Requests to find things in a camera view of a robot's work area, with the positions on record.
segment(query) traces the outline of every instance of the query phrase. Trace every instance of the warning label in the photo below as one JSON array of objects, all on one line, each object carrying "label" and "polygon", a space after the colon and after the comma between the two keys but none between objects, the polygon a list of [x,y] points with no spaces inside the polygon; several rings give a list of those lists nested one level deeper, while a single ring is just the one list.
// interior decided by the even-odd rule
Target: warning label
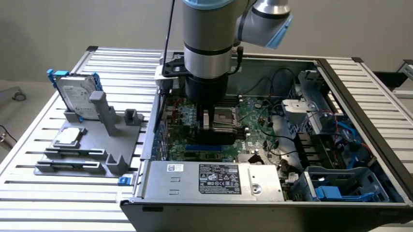
[{"label": "warning label", "polygon": [[239,165],[200,164],[202,194],[241,194]]}]

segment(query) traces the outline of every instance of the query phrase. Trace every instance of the blue tab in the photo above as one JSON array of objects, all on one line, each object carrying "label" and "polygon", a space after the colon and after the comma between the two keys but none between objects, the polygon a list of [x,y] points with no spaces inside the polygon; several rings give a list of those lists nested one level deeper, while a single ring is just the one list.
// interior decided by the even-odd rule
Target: blue tab
[{"label": "blue tab", "polygon": [[58,84],[57,84],[57,81],[55,81],[55,76],[54,76],[54,70],[53,70],[53,69],[50,69],[50,70],[47,71],[47,78],[49,78],[50,81],[53,82],[54,88],[58,88]]},{"label": "blue tab", "polygon": [[132,178],[130,177],[121,177],[118,179],[118,186],[130,186],[132,185]]},{"label": "blue tab", "polygon": [[70,74],[70,71],[65,71],[65,70],[57,71],[54,73],[55,76],[67,76],[69,74]]},{"label": "blue tab", "polygon": [[343,196],[337,186],[321,186],[316,189],[317,198],[328,202],[370,202],[374,192],[367,192],[361,196]]}]

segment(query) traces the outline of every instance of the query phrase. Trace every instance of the black cable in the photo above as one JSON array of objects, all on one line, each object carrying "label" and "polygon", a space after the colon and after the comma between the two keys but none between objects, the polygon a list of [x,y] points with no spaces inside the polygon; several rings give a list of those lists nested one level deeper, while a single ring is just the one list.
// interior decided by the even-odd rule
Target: black cable
[{"label": "black cable", "polygon": [[283,105],[281,105],[281,104],[277,104],[277,105],[275,105],[275,106],[273,106],[273,108],[271,109],[271,114],[272,114],[272,111],[273,111],[273,110],[276,110],[276,112],[277,112],[277,114],[276,114],[276,115],[283,116],[283,115],[279,113],[279,110],[277,110],[277,107],[279,107],[279,106],[281,106],[281,107],[283,107]]},{"label": "black cable", "polygon": [[13,134],[9,132],[7,128],[0,125],[0,127],[5,129],[6,133],[9,134],[9,136],[11,136],[11,138],[15,140],[15,142],[18,143],[18,140],[14,138]]},{"label": "black cable", "polygon": [[271,136],[271,137],[273,137],[273,138],[285,138],[285,139],[291,140],[292,142],[295,142],[295,140],[293,140],[292,138],[289,138],[289,137],[287,137],[287,136],[281,136],[281,135],[269,134],[268,132],[264,131],[264,129],[263,129],[261,126],[259,126],[259,127],[260,127],[261,132],[263,132],[265,135],[268,135],[268,136]]},{"label": "black cable", "polygon": [[240,46],[237,48],[237,67],[236,67],[236,70],[233,72],[228,73],[229,76],[239,72],[239,70],[241,68],[241,63],[244,62],[244,55],[245,55],[245,48]]},{"label": "black cable", "polygon": [[[172,25],[173,25],[174,6],[176,6],[176,0],[173,0],[173,4],[172,4],[172,6],[170,6],[169,32],[168,32],[168,37],[166,37],[166,49],[165,49],[165,51],[164,51],[162,73],[164,73],[164,69],[166,68],[166,62],[168,62],[169,37],[170,37],[170,28],[172,28]],[[166,96],[165,93],[161,93],[160,100],[158,100],[158,108],[161,108],[161,110],[160,110],[158,113],[157,113],[157,120],[156,120],[154,132],[158,131],[158,127],[160,127],[161,118],[162,118],[164,110],[165,110],[165,107],[166,107],[166,103],[168,103],[168,96]]]},{"label": "black cable", "polygon": [[158,113],[157,113],[154,133],[157,133],[157,131],[158,131],[158,127],[160,127],[160,123],[161,123],[161,119],[162,119],[162,115],[164,115],[164,110],[166,108],[166,104],[168,104],[168,95],[161,94],[160,100],[158,100],[158,108],[161,107],[161,109],[158,110]]},{"label": "black cable", "polygon": [[166,67],[166,60],[168,60],[169,36],[170,36],[170,28],[172,28],[172,25],[173,25],[174,6],[176,6],[176,0],[173,0],[173,5],[172,5],[172,7],[170,7],[170,15],[169,15],[169,32],[168,32],[168,37],[166,37],[166,49],[165,49],[165,51],[164,51],[162,73],[164,73],[164,69],[165,69],[165,67]]},{"label": "black cable", "polygon": [[296,75],[295,75],[295,72],[293,70],[291,70],[289,68],[280,68],[275,74],[273,74],[273,79],[272,79],[272,87],[271,87],[271,93],[275,94],[275,79],[276,79],[276,76],[277,74],[281,72],[281,71],[289,71],[292,73],[292,77],[293,77],[293,86],[296,86]]},{"label": "black cable", "polygon": [[260,81],[257,82],[257,84],[247,92],[244,92],[243,95],[247,95],[249,92],[252,92],[257,88],[257,86],[260,85],[261,81],[264,81],[265,79],[268,79],[272,82],[271,78],[268,78],[267,76],[263,77],[260,79]]},{"label": "black cable", "polygon": [[288,152],[288,153],[285,153],[285,154],[276,154],[276,153],[272,151],[275,145],[276,145],[276,143],[272,144],[272,146],[271,146],[271,148],[269,148],[268,155],[272,153],[275,156],[285,156],[285,155],[289,155],[289,154],[297,152],[297,151],[291,151],[291,152]]}]

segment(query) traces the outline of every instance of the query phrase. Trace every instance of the metal table frame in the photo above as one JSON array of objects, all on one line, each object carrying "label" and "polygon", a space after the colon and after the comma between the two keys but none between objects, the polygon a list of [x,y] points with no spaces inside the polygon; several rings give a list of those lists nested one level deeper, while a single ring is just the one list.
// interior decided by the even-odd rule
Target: metal table frame
[{"label": "metal table frame", "polygon": [[[161,51],[90,47],[73,72],[98,72],[110,105],[120,111],[137,109],[148,121],[161,54]],[[352,58],[324,58],[413,174],[411,112],[364,63]],[[65,104],[55,93],[0,165],[0,231],[134,231],[118,203],[132,197],[133,187],[120,187],[117,178],[34,175],[35,163],[63,125],[63,111]],[[144,125],[130,174],[141,167],[146,130]],[[413,227],[413,223],[403,226],[400,231],[410,230],[407,227]]]}]

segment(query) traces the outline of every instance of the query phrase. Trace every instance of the robot end effector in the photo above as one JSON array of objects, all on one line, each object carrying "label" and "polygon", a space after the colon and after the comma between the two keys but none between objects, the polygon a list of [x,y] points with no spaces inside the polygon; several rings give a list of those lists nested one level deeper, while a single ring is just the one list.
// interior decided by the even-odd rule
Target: robot end effector
[{"label": "robot end effector", "polygon": [[227,95],[235,43],[276,49],[293,16],[288,0],[184,2],[186,93],[209,106]]}]

